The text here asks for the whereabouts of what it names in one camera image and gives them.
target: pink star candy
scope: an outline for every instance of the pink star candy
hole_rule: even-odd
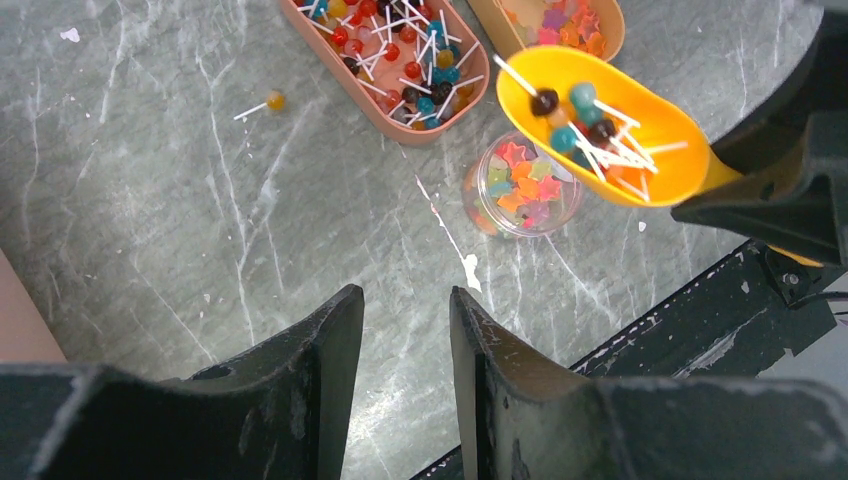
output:
[[[558,45],[559,33],[550,28],[539,29],[539,45]]]
[[[507,142],[495,150],[495,155],[504,159],[509,168],[515,168],[519,163],[527,160],[527,147]]]
[[[560,187],[562,184],[558,180],[554,180],[550,175],[546,176],[539,182],[539,200],[547,202],[559,198]]]

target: orange star candy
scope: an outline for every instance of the orange star candy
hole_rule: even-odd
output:
[[[559,30],[559,35],[562,38],[563,45],[576,47],[580,43],[580,34],[577,33],[577,25],[574,22],[566,22]]]
[[[518,207],[527,203],[524,200],[524,197],[518,192],[518,189],[515,189],[509,195],[504,195],[503,197],[498,199],[498,205],[507,209],[508,211],[515,213],[518,210]]]
[[[539,200],[547,202],[548,200],[559,198],[560,187],[562,187],[562,184],[554,180],[554,177],[548,175],[539,182]]]
[[[522,197],[530,200],[537,200],[539,198],[539,182],[536,180],[532,178],[519,178],[515,183],[518,184],[518,193]]]
[[[530,162],[521,162],[512,169],[512,181],[517,182],[522,178],[527,178],[530,172],[533,171],[533,164]]]

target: star-shaped candy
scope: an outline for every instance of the star-shaped candy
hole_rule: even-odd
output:
[[[552,168],[550,163],[540,161],[533,164],[533,170],[530,172],[530,175],[527,176],[537,182],[541,182],[546,176],[551,174],[551,171]]]
[[[572,21],[566,22],[566,24],[559,31],[560,38],[562,38],[562,44],[568,45],[569,47],[576,47],[580,44],[580,33],[577,32],[577,25]]]
[[[527,201],[524,200],[524,197],[522,197],[520,193],[518,193],[518,189],[515,189],[509,195],[504,195],[498,199],[498,205],[510,212],[515,212],[518,207],[525,203],[527,203]]]
[[[563,25],[565,25],[565,22],[568,21],[568,17],[562,13],[562,10],[545,10],[543,15],[544,18],[542,19],[542,26],[550,28],[551,30],[559,30]]]
[[[548,208],[547,203],[530,202],[527,207],[529,209],[527,217],[533,219],[534,225],[539,225],[551,218],[551,209]]]
[[[516,182],[521,178],[527,178],[530,172],[533,171],[533,164],[530,162],[521,162],[512,169],[512,181]]]
[[[506,182],[506,175],[509,170],[499,170],[497,168],[490,168],[489,175],[487,177],[489,181],[489,185],[495,185],[498,183]]]
[[[548,200],[559,198],[560,187],[562,187],[562,184],[558,180],[554,180],[554,177],[548,175],[539,182],[539,200],[547,202]]]
[[[518,184],[518,193],[522,197],[530,200],[539,198],[539,182],[532,178],[519,178],[515,183]]]
[[[513,142],[507,142],[495,150],[495,154],[506,160],[509,168],[515,168],[516,165],[527,160],[527,157],[525,156],[526,152],[527,147],[524,145],[516,145]]]
[[[512,186],[506,182],[496,183],[489,187],[489,196],[500,198],[504,195],[509,195],[512,192]]]
[[[539,45],[557,45],[559,43],[559,33],[550,28],[539,29]]]

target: candy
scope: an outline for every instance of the candy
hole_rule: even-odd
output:
[[[403,43],[412,43],[416,38],[418,38],[418,34],[415,33],[415,30],[413,30],[409,25],[401,28],[398,36]]]
[[[327,3],[327,15],[342,18],[347,15],[347,4],[344,0],[330,0]]]
[[[362,53],[362,49],[364,48],[364,44],[361,40],[357,40],[352,38],[345,43],[344,52],[345,55],[349,57],[355,57],[357,53]]]
[[[450,50],[442,50],[436,55],[436,66],[439,68],[448,68],[453,65],[453,52]]]
[[[442,124],[442,121],[436,117],[430,117],[424,121],[424,125],[428,130],[432,130],[434,128],[438,128]]]
[[[344,27],[336,27],[336,29],[333,30],[333,35],[330,36],[330,40],[339,47],[343,47],[348,40],[347,29]]]
[[[417,104],[418,99],[421,98],[421,93],[413,87],[406,87],[401,92],[401,97],[404,102],[414,105]]]
[[[559,95],[549,88],[541,88],[538,94],[530,101],[530,111],[534,116],[544,117],[559,107]]]
[[[357,10],[356,12],[353,13],[353,15],[349,19],[346,19],[346,20],[347,20],[348,24],[355,27],[355,26],[362,23],[362,13],[360,13],[359,10]]]
[[[362,0],[359,4],[359,11],[365,18],[373,17],[377,13],[377,2],[374,0]]]
[[[496,183],[489,187],[489,196],[500,198],[512,193],[512,185],[507,182]]]
[[[589,125],[591,128],[592,125],[600,122],[604,118],[604,113],[600,108],[592,105],[589,108],[578,108],[577,118],[579,118],[584,124]]]
[[[595,86],[589,82],[575,84],[568,92],[568,99],[577,110],[597,108],[595,107],[597,98],[598,92],[595,91]]]
[[[390,107],[394,108],[395,105],[400,103],[400,93],[397,90],[387,90],[386,93],[388,94],[386,95],[386,103]]]
[[[427,97],[419,98],[416,106],[418,107],[418,111],[424,115],[430,115],[436,110],[436,106],[433,104],[433,101]]]
[[[539,200],[546,202],[557,199],[561,194],[561,189],[562,184],[550,175],[547,175],[539,182]]]
[[[570,127],[557,128],[551,133],[551,148],[557,153],[566,154],[577,145],[577,134]]]
[[[504,183],[506,182],[507,175],[509,175],[509,170],[490,168],[488,171],[488,175],[486,176],[486,180],[489,182],[489,185]]]
[[[530,175],[530,172],[533,171],[533,164],[530,162],[521,162],[518,165],[512,167],[512,181],[517,182],[522,178],[527,178],[527,175]]]
[[[547,120],[548,125],[552,128],[565,127],[568,125],[568,122],[571,121],[571,119],[568,118],[568,113],[566,113],[565,109],[561,106],[554,109],[554,111],[547,116]]]
[[[509,195],[504,195],[498,199],[498,205],[507,209],[510,212],[515,212],[515,210],[524,205],[526,202],[524,201],[524,197],[518,193],[518,189],[510,193]]]
[[[604,118],[589,128],[586,138],[594,145],[605,145],[609,143],[610,137],[615,136],[615,124],[612,120]]]
[[[398,122],[406,122],[407,115],[410,115],[411,113],[412,110],[406,107],[400,107],[391,114],[391,117]]]
[[[518,193],[524,198],[536,200],[539,198],[539,182],[532,178],[519,178],[515,181],[518,184]]]
[[[342,60],[342,62],[344,62],[347,69],[350,70],[350,73],[352,73],[354,75],[359,74],[359,69],[361,67],[356,63],[356,60],[354,60],[353,58],[350,58],[350,57],[345,57],[344,60]]]
[[[233,120],[241,120],[242,118],[250,115],[251,113],[262,110],[263,108],[267,108],[268,110],[272,110],[278,112],[286,106],[286,97],[283,96],[282,93],[271,90],[271,93],[268,94],[268,98],[265,99],[265,103],[259,104],[246,112],[242,112],[235,117]]]
[[[394,43],[386,45],[386,60],[394,62],[400,56],[400,48]]]
[[[374,34],[371,33],[371,29],[366,27],[365,25],[356,28],[356,38],[361,41],[363,44],[368,43],[373,37]]]
[[[403,73],[414,80],[421,76],[421,65],[415,62],[409,62],[403,67]]]
[[[550,163],[545,161],[536,162],[533,164],[533,169],[527,175],[527,178],[541,182],[546,176],[551,174],[552,170]]]
[[[460,76],[461,75],[459,73],[458,68],[448,67],[444,70],[443,75],[442,75],[442,79],[443,79],[443,81],[446,81],[446,82],[456,83],[456,82],[459,81]]]
[[[265,104],[268,105],[269,109],[278,112],[286,106],[286,97],[284,97],[282,93],[272,90],[271,93],[268,94]]]

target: yellow plastic scoop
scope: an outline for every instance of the yellow plastic scoop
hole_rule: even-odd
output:
[[[646,199],[624,188],[616,177],[603,182],[592,170],[580,167],[552,149],[553,129],[548,121],[533,116],[530,95],[509,74],[501,71],[497,79],[498,100],[510,121],[607,201],[627,206],[665,207],[739,177],[716,158],[698,125],[683,111],[592,55],[567,47],[542,46],[520,51],[508,60],[508,64],[537,90],[555,90],[560,105],[571,118],[575,118],[575,110],[568,93],[575,84],[589,82],[595,86],[598,100],[640,123],[630,134],[646,150],[686,144],[684,148],[651,154],[656,173],[624,169],[626,173],[621,178],[640,188],[640,177],[645,174],[649,194]]]

